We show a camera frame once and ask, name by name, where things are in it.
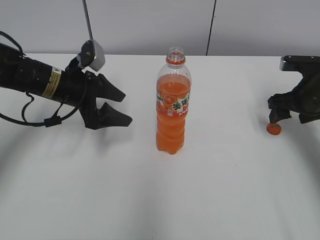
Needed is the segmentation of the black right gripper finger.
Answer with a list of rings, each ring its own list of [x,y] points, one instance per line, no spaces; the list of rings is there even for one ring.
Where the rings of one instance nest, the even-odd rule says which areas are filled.
[[[282,120],[290,119],[291,113],[290,113],[290,107],[284,107],[284,106],[269,106],[270,110],[269,113],[269,123],[275,124]]]

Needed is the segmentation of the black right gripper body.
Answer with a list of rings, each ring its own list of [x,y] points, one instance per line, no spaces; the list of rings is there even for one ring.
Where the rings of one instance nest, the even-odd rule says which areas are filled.
[[[276,93],[268,100],[268,107],[290,107],[299,114],[301,124],[320,119],[320,71],[300,73],[301,81],[291,91]]]

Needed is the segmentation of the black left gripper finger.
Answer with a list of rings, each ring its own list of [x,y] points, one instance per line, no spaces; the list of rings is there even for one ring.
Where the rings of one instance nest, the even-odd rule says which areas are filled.
[[[126,94],[115,87],[103,74],[98,74],[97,97],[122,102]]]
[[[132,121],[133,119],[129,115],[117,111],[106,102],[100,109],[97,109],[96,129],[108,127],[128,127]]]

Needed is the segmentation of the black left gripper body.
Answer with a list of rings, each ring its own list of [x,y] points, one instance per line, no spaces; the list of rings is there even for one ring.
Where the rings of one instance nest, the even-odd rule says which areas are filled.
[[[105,76],[91,71],[83,71],[79,66],[79,58],[73,58],[60,79],[57,95],[61,97],[61,105],[69,105],[74,109],[65,116],[58,116],[61,124],[77,111],[88,129],[98,130],[105,127],[105,105],[97,108],[97,98],[105,93]]]

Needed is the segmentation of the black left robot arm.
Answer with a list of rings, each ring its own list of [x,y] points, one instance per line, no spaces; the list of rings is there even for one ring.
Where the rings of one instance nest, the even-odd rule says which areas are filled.
[[[84,125],[88,129],[98,130],[107,127],[128,127],[133,119],[121,113],[105,102],[97,108],[97,99],[122,102],[125,93],[115,87],[101,73],[95,74],[105,64],[100,45],[93,39],[87,40],[80,53],[68,66],[61,70],[57,67],[27,57],[22,47],[7,33],[0,35],[15,47],[0,45],[0,86],[25,93],[31,101],[39,96],[58,102],[61,106],[72,106],[71,112],[59,116],[55,111],[41,122],[29,122],[25,112],[26,103],[21,110],[21,120],[4,114],[1,118],[22,126],[53,127],[62,124],[76,112],[80,112]]]

